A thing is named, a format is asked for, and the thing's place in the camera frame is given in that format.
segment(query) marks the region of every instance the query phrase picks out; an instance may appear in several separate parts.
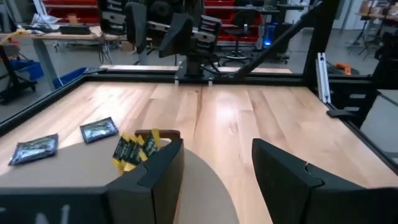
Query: wooden tabletop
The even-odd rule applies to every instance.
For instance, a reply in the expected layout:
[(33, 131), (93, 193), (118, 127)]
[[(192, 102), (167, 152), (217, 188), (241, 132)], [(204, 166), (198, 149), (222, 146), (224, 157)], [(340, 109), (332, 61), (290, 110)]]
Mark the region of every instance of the wooden tabletop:
[[(131, 70), (131, 71), (177, 71), (178, 66), (159, 66), (159, 65), (102, 65), (100, 68), (107, 68), (108, 70)], [(239, 67), (219, 67), (221, 72), (236, 72)], [(252, 73), (292, 73), (288, 68), (255, 68)]]
[[(358, 16), (370, 17), (370, 18), (374, 18), (374, 19), (384, 19), (384, 17), (385, 17), (385, 15), (382, 15), (382, 14), (368, 14), (368, 13), (363, 13), (363, 12), (357, 12), (355, 14)], [(398, 16), (387, 15), (387, 17), (385, 17), (385, 18), (389, 19), (389, 20), (398, 21)]]
[[(111, 116), (122, 132), (181, 132), (187, 156), (196, 162), (186, 164), (194, 186), (183, 186), (180, 224), (272, 223), (254, 175), (253, 138), (364, 187), (397, 186), (398, 177), (326, 111), (303, 87), (88, 82), (0, 138), (0, 174), (10, 171), (17, 142), (58, 133), (61, 151), (83, 142), (80, 125)], [(197, 170), (200, 164), (214, 174), (211, 179)], [(187, 192), (192, 187), (217, 188), (220, 197)], [(232, 213), (235, 222), (227, 215)]]

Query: dark blue packet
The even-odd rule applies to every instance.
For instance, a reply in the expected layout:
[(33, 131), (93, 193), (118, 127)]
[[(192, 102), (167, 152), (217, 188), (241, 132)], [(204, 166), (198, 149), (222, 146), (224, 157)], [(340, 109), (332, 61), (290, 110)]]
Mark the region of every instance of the dark blue packet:
[(82, 125), (80, 131), (87, 144), (119, 133), (111, 117)]
[(29, 142), (19, 142), (9, 166), (25, 164), (55, 155), (58, 148), (58, 134), (38, 138)]

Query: black chair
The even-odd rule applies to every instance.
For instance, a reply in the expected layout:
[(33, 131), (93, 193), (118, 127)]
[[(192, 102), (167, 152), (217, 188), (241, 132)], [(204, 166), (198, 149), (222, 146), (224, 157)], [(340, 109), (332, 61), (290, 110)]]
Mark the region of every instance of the black chair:
[(239, 62), (245, 64), (245, 61), (251, 62), (253, 60), (252, 57), (248, 57), (244, 55), (242, 51), (239, 51), (239, 41), (242, 37), (250, 35), (249, 27), (254, 24), (256, 17), (257, 11), (252, 9), (239, 11), (235, 15), (232, 20), (232, 25), (238, 28), (225, 30), (227, 34), (231, 34), (236, 37), (235, 49), (226, 52), (224, 58), (227, 58), (227, 60), (222, 63), (222, 66), (225, 66), (230, 62)]

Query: black metal frame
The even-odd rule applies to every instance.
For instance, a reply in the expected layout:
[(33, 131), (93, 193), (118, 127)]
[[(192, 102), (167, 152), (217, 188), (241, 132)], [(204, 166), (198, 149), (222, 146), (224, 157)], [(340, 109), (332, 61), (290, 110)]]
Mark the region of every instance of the black metal frame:
[[(339, 5), (338, 0), (324, 0), (322, 5), (314, 12), (316, 16), (320, 16), (318, 19), (311, 39), (310, 48), (307, 55), (307, 61), (303, 74), (281, 74), (281, 73), (251, 73), (259, 61), (261, 61), (266, 53), (262, 53), (256, 62), (250, 64), (241, 70), (245, 71), (246, 74), (243, 77), (216, 77), (213, 84), (238, 84), (238, 85), (279, 85), (279, 86), (306, 86), (314, 94), (317, 94), (317, 75), (316, 75), (316, 58), (317, 53), (324, 52), (328, 43), (328, 38), (331, 32), (331, 27), (335, 18), (335, 12)], [(287, 39), (291, 36), (282, 35), (281, 40)], [(46, 109), (52, 103), (56, 102), (63, 96), (67, 95), (75, 88), (79, 87), (84, 82), (163, 82), (173, 83), (175, 81), (176, 71), (167, 70), (151, 70), (151, 71), (131, 71), (131, 70), (107, 70), (99, 74), (83, 75), (82, 77), (74, 80), (73, 82), (61, 87), (49, 96), (39, 100), (35, 104), (22, 110), (18, 114), (15, 114), (11, 118), (0, 123), (0, 137), (7, 134), (9, 131), (18, 127), (37, 113)], [(343, 75), (330, 75), (330, 87), (335, 93), (345, 93), (346, 90), (352, 90), (349, 94), (353, 93), (365, 93), (374, 92), (378, 88), (392, 88), (388, 86), (388, 83), (377, 82), (372, 77), (355, 77), (355, 76), (343, 76)], [(196, 83), (196, 84), (207, 84), (208, 80), (202, 78), (187, 77), (180, 79), (180, 83)], [(350, 104), (350, 102), (341, 103), (341, 105)], [(327, 105), (329, 109), (334, 110), (339, 108), (339, 101), (332, 102), (332, 105)], [(362, 116), (366, 117), (367, 109), (370, 109), (371, 105), (366, 105)], [(350, 118), (341, 118), (342, 122), (350, 128), (350, 130), (357, 135), (372, 151), (374, 151), (393, 171), (398, 174), (398, 169), (393, 167), (388, 158), (383, 156), (381, 150), (375, 146), (358, 128), (360, 121), (352, 121)]]
[[(178, 131), (163, 132), (160, 136), (170, 138), (169, 144), (104, 186), (0, 188), (0, 222), (172, 224), (183, 178), (184, 148)], [(140, 133), (145, 137), (149, 131)]]

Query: concrete floor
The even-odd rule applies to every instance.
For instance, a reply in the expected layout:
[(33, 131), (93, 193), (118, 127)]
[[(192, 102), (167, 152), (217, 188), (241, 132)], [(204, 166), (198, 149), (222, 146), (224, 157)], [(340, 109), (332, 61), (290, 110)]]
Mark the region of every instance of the concrete floor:
[[(328, 48), (326, 50), (326, 59), (331, 63), (348, 63), (353, 68), (359, 70), (361, 74), (367, 75), (373, 72), (377, 65), (377, 60), (373, 59), (373, 53), (370, 52), (367, 57), (365, 53), (358, 55), (359, 49), (353, 50), (350, 54), (346, 48), (347, 42), (355, 39), (358, 32), (345, 31), (340, 33), (338, 30), (333, 30)], [(293, 73), (302, 73), (307, 57), (308, 46), (312, 32), (304, 30), (297, 34), (289, 45), (290, 60), (287, 65), (284, 63), (263, 63), (260, 67), (268, 68), (289, 68)], [(29, 59), (37, 60), (32, 42), (29, 40), (21, 40), (21, 53)], [(98, 53), (93, 48), (65, 48), (61, 47), (58, 52), (52, 47), (52, 43), (48, 42), (48, 49), (52, 56), (52, 61), (58, 74), (64, 75), (81, 67), (99, 67), (101, 64), (98, 60)], [(115, 49), (111, 52), (113, 64), (132, 65), (138, 60), (136, 54), (130, 52), (122, 52), (120, 49)], [(177, 61), (183, 60), (183, 56), (178, 56)], [(149, 55), (149, 65), (174, 65), (174, 56), (167, 58), (158, 58), (157, 52), (154, 51)], [(27, 92), (19, 100), (7, 106), (0, 105), (0, 122), (8, 119), (13, 114), (24, 109), (30, 104), (37, 101), (50, 93), (47, 84), (42, 80), (38, 80), (37, 92)]]

